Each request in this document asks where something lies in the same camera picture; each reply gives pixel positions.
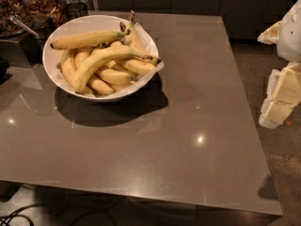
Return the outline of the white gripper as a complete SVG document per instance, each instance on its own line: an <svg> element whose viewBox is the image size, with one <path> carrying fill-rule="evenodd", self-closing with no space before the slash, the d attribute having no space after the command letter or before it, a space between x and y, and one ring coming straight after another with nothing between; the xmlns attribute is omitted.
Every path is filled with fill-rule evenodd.
<svg viewBox="0 0 301 226"><path fill-rule="evenodd" d="M291 61L281 71L272 70L261 106L259 124L275 129L301 103L301 0L297 0L281 21L261 32L258 42L277 44L277 54Z"/></svg>

